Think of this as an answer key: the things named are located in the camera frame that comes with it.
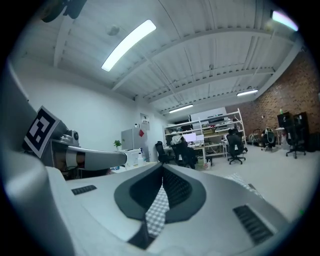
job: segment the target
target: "small plant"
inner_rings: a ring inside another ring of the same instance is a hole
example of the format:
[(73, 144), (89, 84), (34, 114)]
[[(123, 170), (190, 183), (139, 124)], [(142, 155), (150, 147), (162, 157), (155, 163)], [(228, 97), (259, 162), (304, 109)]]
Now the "small plant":
[(121, 144), (120, 140), (115, 140), (113, 145), (115, 145), (116, 147), (120, 147), (122, 144)]

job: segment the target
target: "checkered cloth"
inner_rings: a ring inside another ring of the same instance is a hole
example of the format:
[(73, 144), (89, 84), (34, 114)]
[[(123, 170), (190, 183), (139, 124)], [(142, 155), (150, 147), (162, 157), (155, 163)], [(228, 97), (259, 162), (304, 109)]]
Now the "checkered cloth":
[[(239, 174), (234, 173), (224, 176), (223, 178), (237, 182), (247, 190), (255, 193), (257, 196), (263, 199), (261, 194), (246, 184)], [(155, 200), (145, 214), (148, 233), (152, 238), (156, 238), (164, 229), (167, 211), (169, 211), (169, 201), (164, 187), (161, 186)]]
[(155, 200), (145, 214), (146, 226), (151, 237), (157, 237), (164, 228), (167, 211), (169, 211), (169, 201), (164, 187), (161, 186)]

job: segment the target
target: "black vent grille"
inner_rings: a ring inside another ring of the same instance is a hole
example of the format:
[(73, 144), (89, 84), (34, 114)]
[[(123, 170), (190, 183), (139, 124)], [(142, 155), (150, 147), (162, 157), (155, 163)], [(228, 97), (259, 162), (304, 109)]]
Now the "black vent grille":
[(89, 186), (74, 188), (74, 189), (71, 189), (71, 191), (73, 194), (79, 195), (79, 194), (86, 193), (86, 192), (96, 190), (96, 189), (97, 188), (94, 185), (89, 185)]
[(247, 205), (234, 208), (233, 211), (255, 245), (258, 245), (273, 236), (273, 233)]

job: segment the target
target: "potted plant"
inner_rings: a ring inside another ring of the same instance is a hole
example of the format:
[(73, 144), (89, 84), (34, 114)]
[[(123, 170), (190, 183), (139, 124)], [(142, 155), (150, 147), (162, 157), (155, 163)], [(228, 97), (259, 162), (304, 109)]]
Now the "potted plant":
[(117, 151), (121, 150), (120, 147), (122, 144), (121, 144), (120, 140), (115, 140), (113, 145), (115, 145)]

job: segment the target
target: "office chair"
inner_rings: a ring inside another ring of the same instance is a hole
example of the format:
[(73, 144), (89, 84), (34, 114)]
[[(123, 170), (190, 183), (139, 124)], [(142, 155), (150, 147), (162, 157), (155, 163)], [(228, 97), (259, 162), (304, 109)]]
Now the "office chair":
[(238, 157), (238, 155), (244, 152), (244, 146), (242, 144), (242, 139), (237, 134), (228, 134), (226, 139), (229, 143), (229, 153), (231, 158), (228, 158), (229, 165), (235, 160), (239, 161), (242, 164), (241, 159), (246, 160), (245, 157)]
[(289, 153), (294, 153), (294, 159), (297, 159), (297, 151), (303, 152), (303, 155), (306, 155), (305, 149), (305, 141), (303, 136), (301, 135), (300, 138), (296, 133), (296, 128), (294, 125), (285, 126), (284, 130), (286, 132), (286, 142), (291, 146), (290, 151), (285, 153), (287, 157)]
[(275, 133), (272, 129), (269, 127), (265, 128), (264, 135), (262, 138), (262, 147), (265, 148), (265, 151), (271, 150), (272, 148), (276, 146), (276, 137)]
[(158, 160), (160, 163), (163, 164), (169, 164), (169, 161), (175, 159), (175, 157), (173, 155), (167, 155), (165, 150), (164, 150), (164, 146), (162, 144), (162, 141), (158, 141), (155, 144), (155, 149), (158, 152)]
[(188, 143), (181, 138), (181, 143), (172, 145), (173, 152), (175, 154), (175, 163), (178, 166), (186, 167), (189, 165), (191, 169), (195, 169), (196, 160), (192, 156), (191, 152), (188, 149)]

